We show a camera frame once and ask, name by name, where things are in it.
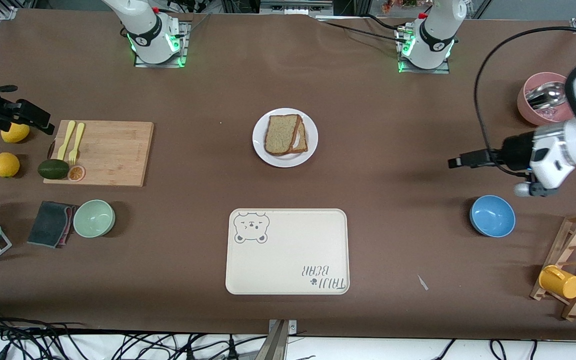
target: brown table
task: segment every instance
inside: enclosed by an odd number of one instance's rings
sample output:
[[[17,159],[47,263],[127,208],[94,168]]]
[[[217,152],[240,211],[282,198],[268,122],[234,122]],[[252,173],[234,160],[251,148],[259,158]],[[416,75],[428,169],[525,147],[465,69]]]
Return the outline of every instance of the brown table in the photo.
[[[345,25],[388,35],[370,20]],[[391,41],[307,16],[215,15],[192,33],[183,69],[133,68],[111,12],[20,10],[0,29],[0,85],[63,119],[152,121],[144,187],[43,184],[51,136],[34,131],[23,176],[0,178],[0,313],[89,328],[263,333],[297,319],[309,335],[576,339],[557,301],[528,299],[562,216],[576,214],[576,171],[550,198],[517,198],[494,168],[449,170],[483,147],[476,71],[511,34],[554,22],[465,21],[450,75],[398,73]],[[576,35],[519,39],[489,64],[482,109],[493,143],[531,129],[515,109],[523,80],[567,74]],[[254,124],[300,109],[316,153],[290,169],[255,154]],[[517,214],[502,239],[468,223],[473,198],[496,194]],[[25,244],[42,200],[101,198],[117,213],[107,237],[66,248]],[[341,296],[235,296],[224,286],[236,208],[340,208],[348,218],[350,289]],[[420,285],[418,275],[429,290]]]

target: bowl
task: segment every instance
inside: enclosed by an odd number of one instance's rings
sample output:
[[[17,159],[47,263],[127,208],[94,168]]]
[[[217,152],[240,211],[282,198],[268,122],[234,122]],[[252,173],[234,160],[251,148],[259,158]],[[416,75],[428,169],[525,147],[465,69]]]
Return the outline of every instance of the bowl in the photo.
[[[470,222],[481,234],[503,238],[515,228],[515,212],[510,204],[493,194],[478,198],[470,208]]]
[[[574,118],[572,109],[568,102],[555,106],[557,112],[554,113],[552,118],[541,116],[539,112],[535,111],[526,100],[526,92],[549,82],[562,82],[566,83],[566,77],[554,72],[539,72],[532,75],[524,82],[519,94],[517,95],[517,110],[519,114],[531,124],[541,126],[552,123],[559,123]]]
[[[77,209],[72,223],[84,238],[101,237],[115,225],[115,211],[103,200],[90,200]]]

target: bread slice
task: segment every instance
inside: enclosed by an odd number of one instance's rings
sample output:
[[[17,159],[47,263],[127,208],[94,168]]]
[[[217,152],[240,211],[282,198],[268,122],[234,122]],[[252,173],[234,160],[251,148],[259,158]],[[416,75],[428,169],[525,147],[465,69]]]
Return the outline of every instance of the bread slice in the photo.
[[[291,146],[290,151],[288,151],[290,154],[299,154],[308,151],[308,141],[306,141],[306,126],[304,126],[303,120],[300,121],[299,125],[297,126],[297,135],[298,139],[295,139],[297,145],[295,145],[295,142],[292,143],[293,146]]]
[[[271,115],[263,142],[265,150],[275,156],[288,153],[295,143],[301,122],[302,117],[297,114]]]

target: halved citrus fruit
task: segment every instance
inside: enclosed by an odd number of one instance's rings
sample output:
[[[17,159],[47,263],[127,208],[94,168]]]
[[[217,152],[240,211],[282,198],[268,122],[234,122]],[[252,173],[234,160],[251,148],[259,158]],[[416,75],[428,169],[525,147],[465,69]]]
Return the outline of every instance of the halved citrus fruit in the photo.
[[[86,169],[84,166],[76,165],[70,168],[68,171],[68,180],[71,182],[78,182],[86,176]]]

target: light green bowl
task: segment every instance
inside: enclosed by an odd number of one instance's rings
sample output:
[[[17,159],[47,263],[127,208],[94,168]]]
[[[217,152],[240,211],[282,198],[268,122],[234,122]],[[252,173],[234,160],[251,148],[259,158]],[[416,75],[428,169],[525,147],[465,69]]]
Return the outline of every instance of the light green bowl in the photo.
[[[101,237],[115,225],[115,211],[103,200],[90,200],[78,208],[72,223],[84,238]]]

